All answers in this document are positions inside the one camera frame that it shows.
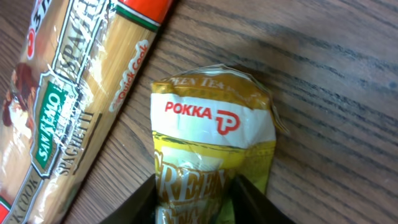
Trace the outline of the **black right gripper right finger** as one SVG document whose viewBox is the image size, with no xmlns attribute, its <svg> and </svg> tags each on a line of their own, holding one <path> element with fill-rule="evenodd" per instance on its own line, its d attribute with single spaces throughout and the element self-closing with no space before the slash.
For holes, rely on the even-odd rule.
<svg viewBox="0 0 398 224">
<path fill-rule="evenodd" d="M 295 224 L 243 175 L 234 178 L 231 199 L 235 224 Z"/>
</svg>

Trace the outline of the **orange spaghetti packet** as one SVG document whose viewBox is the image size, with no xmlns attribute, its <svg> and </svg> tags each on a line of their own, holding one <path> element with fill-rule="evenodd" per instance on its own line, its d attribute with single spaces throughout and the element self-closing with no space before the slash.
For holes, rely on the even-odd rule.
<svg viewBox="0 0 398 224">
<path fill-rule="evenodd" d="M 60 223 L 171 0 L 39 0 L 1 105 L 1 222 Z"/>
</svg>

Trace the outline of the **green snack packet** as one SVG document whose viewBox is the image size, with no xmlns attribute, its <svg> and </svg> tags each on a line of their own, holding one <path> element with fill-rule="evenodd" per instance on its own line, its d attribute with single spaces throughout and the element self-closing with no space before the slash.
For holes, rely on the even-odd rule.
<svg viewBox="0 0 398 224">
<path fill-rule="evenodd" d="M 264 193 L 276 132 L 285 131 L 270 90 L 212 65 L 155 81 L 150 102 L 155 222 L 236 223 L 233 179 L 243 175 Z"/>
</svg>

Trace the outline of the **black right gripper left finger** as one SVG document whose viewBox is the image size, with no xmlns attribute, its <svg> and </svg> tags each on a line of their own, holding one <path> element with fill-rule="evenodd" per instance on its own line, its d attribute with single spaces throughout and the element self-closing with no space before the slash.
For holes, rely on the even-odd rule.
<svg viewBox="0 0 398 224">
<path fill-rule="evenodd" d="M 155 175 L 152 174 L 100 224 L 155 224 Z"/>
</svg>

